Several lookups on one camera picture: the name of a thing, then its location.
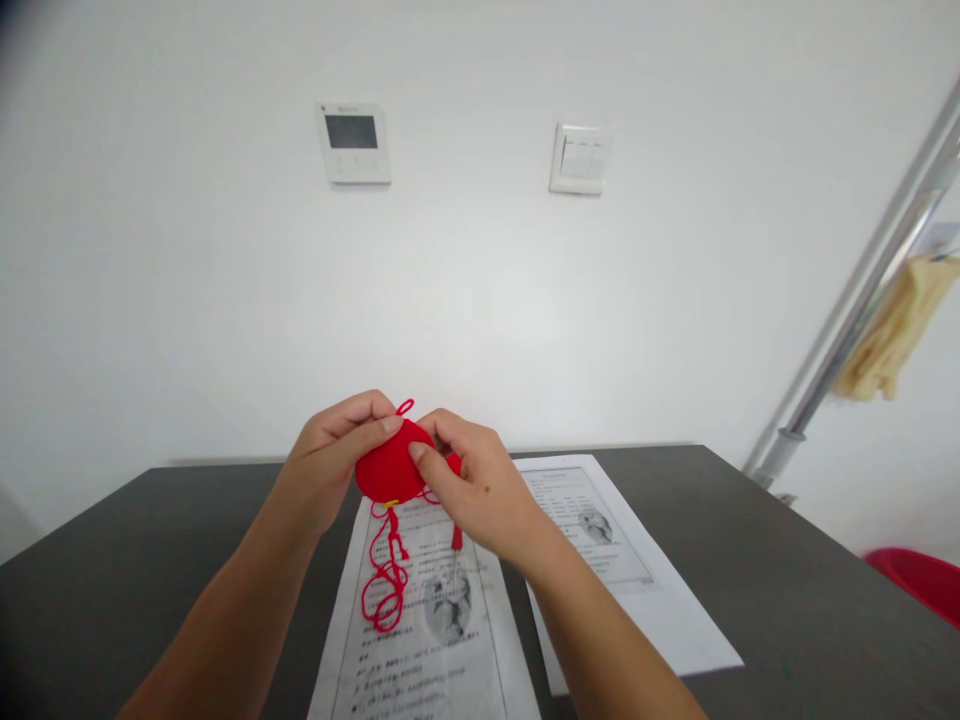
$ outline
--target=person's right hand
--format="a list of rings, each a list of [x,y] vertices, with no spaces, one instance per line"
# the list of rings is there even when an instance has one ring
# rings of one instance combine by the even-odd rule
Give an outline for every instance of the person's right hand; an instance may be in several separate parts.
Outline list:
[[[410,443],[410,456],[447,514],[485,548],[523,565],[538,540],[557,527],[533,499],[497,433],[448,410],[434,410],[417,424],[440,452]],[[463,461],[462,477],[441,454],[451,450]]]

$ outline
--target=tabletop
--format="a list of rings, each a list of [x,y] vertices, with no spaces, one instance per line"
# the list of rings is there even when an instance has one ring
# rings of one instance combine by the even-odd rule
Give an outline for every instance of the tabletop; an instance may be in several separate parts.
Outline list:
[[[700,446],[588,452],[743,658],[685,678],[710,717],[960,717],[960,632],[735,468]],[[3,716],[114,715],[279,467],[149,470],[0,567]],[[352,487],[317,547],[264,718],[306,715],[359,501]],[[573,717],[550,698],[523,580],[503,570],[541,714]]]

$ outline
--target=fingernail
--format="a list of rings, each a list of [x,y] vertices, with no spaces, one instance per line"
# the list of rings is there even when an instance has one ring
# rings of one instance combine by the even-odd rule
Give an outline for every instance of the fingernail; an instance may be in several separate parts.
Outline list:
[[[391,415],[380,421],[380,426],[387,435],[393,435],[401,425],[403,425],[403,418],[399,415]]]
[[[410,443],[410,457],[413,458],[414,462],[417,462],[420,458],[423,457],[423,454],[427,451],[427,446],[423,443]]]

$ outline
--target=instruction sheet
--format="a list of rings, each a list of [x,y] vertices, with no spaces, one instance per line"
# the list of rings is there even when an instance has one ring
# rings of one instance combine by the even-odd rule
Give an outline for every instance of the instruction sheet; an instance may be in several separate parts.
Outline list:
[[[454,553],[453,522],[439,505],[418,498],[396,508],[410,555],[401,563],[409,573],[403,615],[387,634],[364,619],[361,595],[375,574],[368,555],[383,523],[370,507],[364,498],[353,525],[308,717],[539,718],[500,562],[466,536]],[[388,556],[386,536],[375,557]],[[368,610],[390,591],[374,583]]]
[[[675,673],[743,665],[593,455],[529,458],[515,464],[540,506]],[[529,592],[550,692],[567,694],[543,616]]]

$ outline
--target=red object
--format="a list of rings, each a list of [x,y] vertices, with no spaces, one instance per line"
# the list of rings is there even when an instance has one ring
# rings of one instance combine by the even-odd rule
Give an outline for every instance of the red object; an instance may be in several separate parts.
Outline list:
[[[409,410],[407,404],[400,406],[397,415]],[[413,500],[423,491],[423,478],[410,458],[410,443],[422,442],[433,447],[433,441],[426,430],[419,425],[404,420],[400,432],[375,450],[371,450],[357,461],[357,485],[360,492],[378,503],[405,503]]]
[[[397,415],[403,415],[413,407],[413,400],[407,400],[397,410]],[[363,617],[373,624],[379,633],[388,633],[400,624],[403,617],[403,593],[407,587],[409,574],[406,568],[397,562],[397,549],[400,557],[409,560],[410,555],[403,547],[400,539],[400,520],[394,506],[422,497],[429,503],[439,505],[439,500],[427,496],[429,489],[420,477],[420,471],[410,457],[410,443],[422,442],[433,447],[433,441],[426,431],[409,420],[404,420],[400,431],[383,445],[371,450],[357,461],[356,479],[360,491],[374,503],[384,506],[384,512],[377,514],[376,506],[371,505],[370,515],[377,520],[384,519],[380,531],[370,543],[370,564],[376,569],[360,594],[360,609]],[[447,464],[453,472],[460,474],[460,458],[455,454],[447,458]],[[374,548],[383,531],[387,533],[387,550],[390,559],[382,565],[374,556]],[[453,541],[451,547],[460,550],[463,547],[463,533],[456,525],[453,527]],[[391,591],[381,598],[373,611],[367,609],[367,591],[378,581],[384,581],[391,586]]]
[[[960,568],[900,548],[874,550],[864,559],[960,630]]]

